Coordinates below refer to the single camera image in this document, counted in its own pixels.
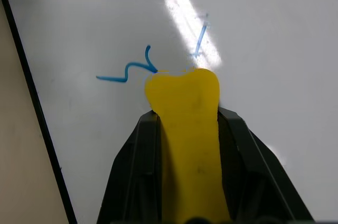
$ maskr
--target whiteboard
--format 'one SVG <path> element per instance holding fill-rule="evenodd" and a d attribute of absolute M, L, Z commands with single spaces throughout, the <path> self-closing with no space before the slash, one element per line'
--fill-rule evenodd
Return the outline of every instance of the whiteboard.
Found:
<path fill-rule="evenodd" d="M 213 70 L 221 105 L 279 157 L 315 219 L 338 219 L 338 0 L 10 0 L 79 223 L 150 110 L 131 61 Z M 200 54 L 192 56 L 207 22 Z"/>

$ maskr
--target yellow sponge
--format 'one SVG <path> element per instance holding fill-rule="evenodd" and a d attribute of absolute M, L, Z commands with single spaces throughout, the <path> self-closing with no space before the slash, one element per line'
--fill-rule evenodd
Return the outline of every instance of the yellow sponge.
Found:
<path fill-rule="evenodd" d="M 157 73 L 145 93 L 162 124 L 162 219 L 229 221 L 222 189 L 217 110 L 219 83 L 206 69 Z"/>

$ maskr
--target black edge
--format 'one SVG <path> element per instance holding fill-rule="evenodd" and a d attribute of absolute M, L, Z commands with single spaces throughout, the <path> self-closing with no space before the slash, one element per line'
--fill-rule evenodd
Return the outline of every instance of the black edge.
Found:
<path fill-rule="evenodd" d="M 34 109 L 35 109 L 37 120 L 39 121 L 41 133 L 42 133 L 44 143 L 45 143 L 46 148 L 47 148 L 49 160 L 51 161 L 51 164 L 52 164 L 53 172 L 54 172 L 55 179 L 56 179 L 58 187 L 59 187 L 61 199 L 62 199 L 62 202 L 63 202 L 63 206 L 64 206 L 64 209 L 65 209 L 68 221 L 69 221 L 69 223 L 77 223 L 76 217 L 75 217 L 75 214 L 74 214 L 74 210 L 73 210 L 73 206 L 71 204 L 71 201 L 70 201 L 70 198 L 69 198 L 69 195 L 68 195 L 68 191 L 67 191 L 66 185 L 64 183 L 62 172 L 61 172 L 61 169 L 60 169 L 60 166 L 59 166 L 58 158 L 57 158 L 57 155 L 55 153 L 54 146 L 53 146 L 53 143 L 52 143 L 52 139 L 51 139 L 51 136 L 50 136 L 49 131 L 48 131 L 47 123 L 46 123 L 46 120 L 44 119 L 43 111 L 42 111 L 42 108 L 41 108 L 39 97 L 38 97 L 37 92 L 36 92 L 35 84 L 34 84 L 34 81 L 33 81 L 33 78 L 32 78 L 32 74 L 31 74 L 28 62 L 27 62 L 27 58 L 26 58 L 26 55 L 25 55 L 25 52 L 24 52 L 24 49 L 23 49 L 23 46 L 22 46 L 22 43 L 21 43 L 21 39 L 20 39 L 18 30 L 16 28 L 16 24 L 15 24 L 15 21 L 14 21 L 14 16 L 13 16 L 13 13 L 12 13 L 12 10 L 11 10 L 11 7 L 10 7 L 10 3 L 9 3 L 8 0 L 1 0 L 1 1 L 2 1 L 3 6 L 4 6 L 4 10 L 5 10 L 5 13 L 6 13 L 6 16 L 7 16 L 8 23 L 10 25 L 12 37 L 13 37 L 13 40 L 14 40 L 14 43 L 15 43 L 15 46 L 16 46 L 16 50 L 17 50 L 17 54 L 19 56 L 21 67 L 22 67 L 23 73 L 25 75 L 25 79 L 26 79 L 26 82 L 27 82 L 27 86 L 28 86 L 31 98 L 32 98 L 32 103 L 33 103 L 33 106 L 34 106 Z"/>

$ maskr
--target beige wall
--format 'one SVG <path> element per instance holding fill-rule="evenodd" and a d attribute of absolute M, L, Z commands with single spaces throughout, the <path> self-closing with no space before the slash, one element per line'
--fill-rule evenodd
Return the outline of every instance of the beige wall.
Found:
<path fill-rule="evenodd" d="M 1 1 L 0 223 L 67 223 Z"/>

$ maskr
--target blue marker line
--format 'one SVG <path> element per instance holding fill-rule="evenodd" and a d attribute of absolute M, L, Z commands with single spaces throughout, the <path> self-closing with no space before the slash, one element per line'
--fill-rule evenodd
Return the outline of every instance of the blue marker line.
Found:
<path fill-rule="evenodd" d="M 126 65 L 125 67 L 125 76 L 124 77 L 107 77 L 107 76 L 96 76 L 99 80 L 108 80 L 108 81 L 115 81 L 115 82 L 122 82 L 125 83 L 128 80 L 128 68 L 135 66 L 135 67 L 141 67 L 144 68 L 152 73 L 158 72 L 157 69 L 154 67 L 154 65 L 150 62 L 149 59 L 149 50 L 150 50 L 150 45 L 147 46 L 146 51 L 145 51 L 145 57 L 146 61 L 148 64 L 142 64 L 138 62 L 130 62 Z"/>
<path fill-rule="evenodd" d="M 198 56 L 198 54 L 199 54 L 199 50 L 200 50 L 200 47 L 201 47 L 201 43 L 202 43 L 202 39 L 203 39 L 203 36 L 204 36 L 204 34 L 205 34 L 205 31 L 206 31 L 206 23 L 203 24 L 203 27 L 202 27 L 202 30 L 201 30 L 199 39 L 198 39 L 198 41 L 197 41 L 195 53 L 193 54 L 193 55 L 195 56 L 195 58 L 196 58 L 196 57 Z"/>

